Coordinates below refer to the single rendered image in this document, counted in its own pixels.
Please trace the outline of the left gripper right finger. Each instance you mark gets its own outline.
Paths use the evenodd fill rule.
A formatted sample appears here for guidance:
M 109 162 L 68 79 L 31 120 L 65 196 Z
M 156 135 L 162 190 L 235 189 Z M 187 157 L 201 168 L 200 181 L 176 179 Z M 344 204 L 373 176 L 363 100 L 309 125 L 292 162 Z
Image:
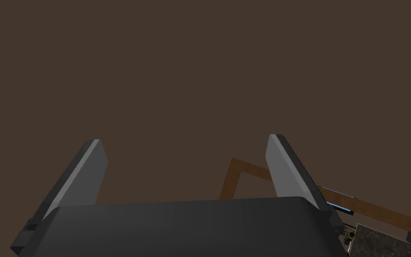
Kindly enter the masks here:
M 327 203 L 319 187 L 282 134 L 270 134 L 265 158 L 278 197 L 303 197 L 330 221 L 335 233 L 344 225 L 336 209 Z

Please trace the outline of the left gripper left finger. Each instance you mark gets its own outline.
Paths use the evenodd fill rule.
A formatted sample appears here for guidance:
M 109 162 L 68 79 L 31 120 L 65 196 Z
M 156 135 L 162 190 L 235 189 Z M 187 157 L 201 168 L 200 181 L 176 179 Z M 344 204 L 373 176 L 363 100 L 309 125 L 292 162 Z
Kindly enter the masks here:
M 102 141 L 87 140 L 28 220 L 27 230 L 34 230 L 57 207 L 94 205 L 106 168 Z

